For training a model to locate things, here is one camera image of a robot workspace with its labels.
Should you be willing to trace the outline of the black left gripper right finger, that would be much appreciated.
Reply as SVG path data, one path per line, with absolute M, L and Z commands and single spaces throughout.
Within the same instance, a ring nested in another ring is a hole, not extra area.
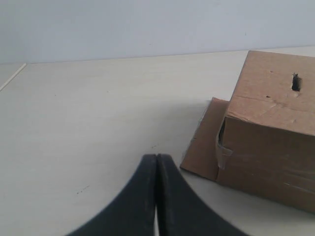
M 245 236 L 192 190 L 168 154 L 157 155 L 156 205 L 161 236 Z

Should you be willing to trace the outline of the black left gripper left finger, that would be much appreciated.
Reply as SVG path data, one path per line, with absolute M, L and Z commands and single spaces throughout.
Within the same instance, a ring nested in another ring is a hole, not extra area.
M 142 157 L 135 173 L 99 214 L 70 236 L 153 236 L 157 156 Z

